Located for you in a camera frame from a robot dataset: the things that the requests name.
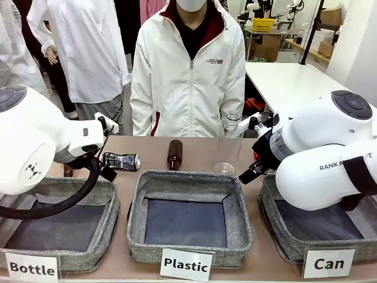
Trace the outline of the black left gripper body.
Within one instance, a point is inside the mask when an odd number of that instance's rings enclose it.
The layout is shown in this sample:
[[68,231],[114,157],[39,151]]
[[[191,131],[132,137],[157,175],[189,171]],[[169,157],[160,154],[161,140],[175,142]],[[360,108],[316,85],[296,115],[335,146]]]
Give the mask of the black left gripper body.
[[67,165],[69,168],[79,170],[87,168],[90,165],[90,158],[98,153],[99,149],[92,150],[82,156],[75,157],[68,152],[68,149],[61,150],[55,154],[55,161]]

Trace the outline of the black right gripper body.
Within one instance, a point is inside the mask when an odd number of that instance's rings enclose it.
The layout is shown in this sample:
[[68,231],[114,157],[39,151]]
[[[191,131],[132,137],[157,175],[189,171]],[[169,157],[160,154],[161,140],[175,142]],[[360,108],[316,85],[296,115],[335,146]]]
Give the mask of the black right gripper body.
[[252,149],[259,156],[252,164],[252,171],[257,175],[262,175],[268,170],[277,170],[285,158],[285,143],[281,132],[273,133],[272,129],[261,135]]

